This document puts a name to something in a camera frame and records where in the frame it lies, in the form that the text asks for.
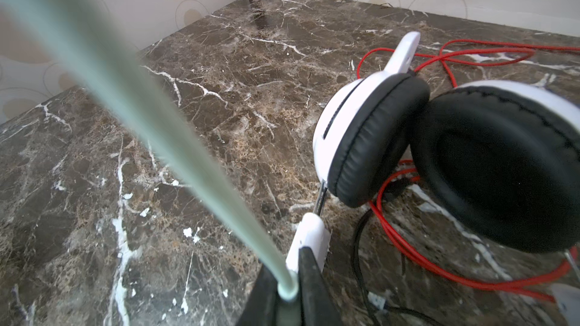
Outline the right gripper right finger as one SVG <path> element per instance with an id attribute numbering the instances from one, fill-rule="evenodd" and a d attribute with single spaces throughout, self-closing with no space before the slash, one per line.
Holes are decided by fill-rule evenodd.
<path id="1" fill-rule="evenodd" d="M 306 326 L 343 325 L 338 308 L 332 300 L 314 253 L 309 247 L 299 250 L 298 277 L 302 324 Z"/>

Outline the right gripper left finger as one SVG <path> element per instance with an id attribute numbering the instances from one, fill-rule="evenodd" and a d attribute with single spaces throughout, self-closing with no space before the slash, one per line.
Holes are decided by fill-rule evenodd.
<path id="1" fill-rule="evenodd" d="M 258 273 L 249 299 L 237 326 L 278 325 L 278 282 L 272 272 L 263 265 Z"/>

